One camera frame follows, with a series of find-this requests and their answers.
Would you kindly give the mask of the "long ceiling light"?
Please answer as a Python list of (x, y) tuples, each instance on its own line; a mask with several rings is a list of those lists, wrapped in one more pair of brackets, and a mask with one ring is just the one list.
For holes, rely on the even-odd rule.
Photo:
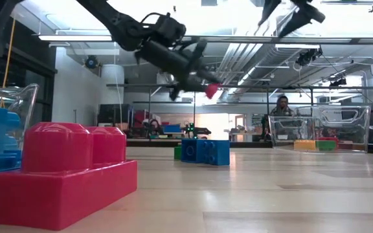
[(39, 35), (42, 41), (66, 41), (66, 42), (92, 42), (92, 41), (112, 41), (111, 36), (101, 35)]
[(319, 49), (320, 45), (307, 44), (276, 44), (277, 49)]

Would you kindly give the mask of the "clear plastic bin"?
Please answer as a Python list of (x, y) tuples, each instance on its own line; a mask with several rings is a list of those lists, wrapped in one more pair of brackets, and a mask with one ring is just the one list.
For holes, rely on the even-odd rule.
[(16, 113), (20, 118), (20, 128), (9, 133), (17, 140), (19, 150), (23, 147), (25, 131), (30, 126), (38, 89), (37, 84), (30, 84), (24, 88), (0, 88), (0, 108)]
[[(334, 151), (299, 151), (309, 153), (366, 152), (368, 150), (370, 112), (365, 105), (313, 105), (294, 109), (295, 116), (269, 116), (272, 144), (275, 149), (294, 150), (296, 140), (314, 140), (319, 137), (337, 137)], [(278, 135), (275, 124), (293, 121), (294, 126), (284, 126), (296, 134), (295, 140), (287, 135)]]

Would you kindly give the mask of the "black ceiling device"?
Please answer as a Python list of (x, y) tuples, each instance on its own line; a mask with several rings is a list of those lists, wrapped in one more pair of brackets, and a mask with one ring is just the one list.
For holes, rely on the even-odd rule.
[(311, 62), (315, 61), (318, 57), (322, 56), (322, 49), (308, 49), (300, 53), (299, 57), (296, 60), (296, 64), (303, 67), (307, 66)]

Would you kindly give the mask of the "large red block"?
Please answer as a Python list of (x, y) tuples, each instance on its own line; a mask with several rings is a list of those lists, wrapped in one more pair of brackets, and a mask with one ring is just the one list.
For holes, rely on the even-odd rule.
[(40, 122), (21, 167), (0, 172), (0, 224), (63, 230), (137, 190), (137, 161), (119, 128)]

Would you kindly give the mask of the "black background rack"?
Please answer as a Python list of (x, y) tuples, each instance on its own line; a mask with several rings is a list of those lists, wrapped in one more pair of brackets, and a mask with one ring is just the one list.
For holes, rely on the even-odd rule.
[(124, 88), (124, 99), (135, 109), (149, 111), (162, 123), (180, 124), (183, 128), (193, 123), (197, 128), (208, 128), (209, 139), (227, 139), (228, 130), (234, 126), (233, 115), (249, 116), (266, 113), (275, 102), (271, 99), (279, 92), (294, 93), (297, 85), (233, 85), (218, 87), (212, 99), (204, 93), (181, 93), (177, 100), (169, 98), (173, 84), (118, 84)]

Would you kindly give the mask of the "black equipment case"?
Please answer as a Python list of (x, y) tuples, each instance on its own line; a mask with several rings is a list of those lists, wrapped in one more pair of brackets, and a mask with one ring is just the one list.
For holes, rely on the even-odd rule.
[(97, 123), (128, 123), (133, 122), (133, 106), (129, 104), (100, 104)]

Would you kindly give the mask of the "small red block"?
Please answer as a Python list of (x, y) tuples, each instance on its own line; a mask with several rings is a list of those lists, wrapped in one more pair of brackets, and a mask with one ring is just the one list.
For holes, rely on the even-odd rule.
[(212, 99), (213, 96), (218, 92), (218, 87), (220, 86), (220, 83), (211, 83), (208, 84), (205, 88), (205, 95), (208, 99)]

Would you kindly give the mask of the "yellow block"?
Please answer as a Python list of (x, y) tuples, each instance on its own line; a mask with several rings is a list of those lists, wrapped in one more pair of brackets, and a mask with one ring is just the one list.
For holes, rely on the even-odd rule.
[(314, 140), (296, 140), (293, 144), (294, 150), (315, 151), (316, 142)]

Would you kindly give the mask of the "person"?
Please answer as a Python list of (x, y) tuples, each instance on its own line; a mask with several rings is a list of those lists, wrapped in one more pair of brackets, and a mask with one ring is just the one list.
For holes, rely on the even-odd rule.
[[(276, 107), (270, 112), (269, 116), (272, 117), (292, 117), (295, 116), (295, 112), (289, 108), (288, 106), (288, 98), (286, 95), (280, 95), (277, 99)], [(284, 129), (284, 126), (294, 126), (293, 121), (283, 121), (282, 126), (277, 122), (275, 124), (276, 133), (278, 135), (287, 135), (288, 140), (295, 140), (296, 134), (292, 129)], [(269, 118), (266, 117), (266, 135), (264, 137), (265, 141), (271, 142), (272, 136), (271, 136), (271, 130), (269, 125)]]

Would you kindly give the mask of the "blue storage bin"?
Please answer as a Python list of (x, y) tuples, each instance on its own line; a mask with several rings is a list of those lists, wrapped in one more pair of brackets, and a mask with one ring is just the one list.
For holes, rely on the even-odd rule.
[(183, 132), (180, 124), (161, 125), (161, 129), (164, 134), (180, 134)]

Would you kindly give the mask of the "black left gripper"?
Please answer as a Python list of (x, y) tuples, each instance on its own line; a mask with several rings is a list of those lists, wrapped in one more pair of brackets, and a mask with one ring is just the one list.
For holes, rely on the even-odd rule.
[[(206, 41), (200, 41), (193, 51), (170, 50), (158, 42), (149, 40), (135, 52), (135, 57), (137, 61), (142, 58), (174, 77), (177, 83), (172, 87), (170, 99), (175, 100), (181, 91), (206, 92), (208, 86), (201, 84), (221, 83), (213, 72), (200, 67), (200, 58), (206, 46)], [(195, 71), (196, 77), (190, 80), (189, 76), (192, 71)]]

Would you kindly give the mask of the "blue round fan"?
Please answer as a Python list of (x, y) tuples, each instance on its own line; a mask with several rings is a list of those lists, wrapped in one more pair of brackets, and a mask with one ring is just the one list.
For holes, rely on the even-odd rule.
[(84, 65), (88, 69), (96, 69), (99, 66), (99, 61), (95, 55), (89, 55)]

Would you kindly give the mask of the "white cylindrical tank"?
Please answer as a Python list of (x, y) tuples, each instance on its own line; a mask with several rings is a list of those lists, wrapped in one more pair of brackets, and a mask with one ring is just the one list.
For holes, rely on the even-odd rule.
[(105, 64), (101, 71), (100, 104), (122, 104), (124, 101), (124, 68), (116, 64)]

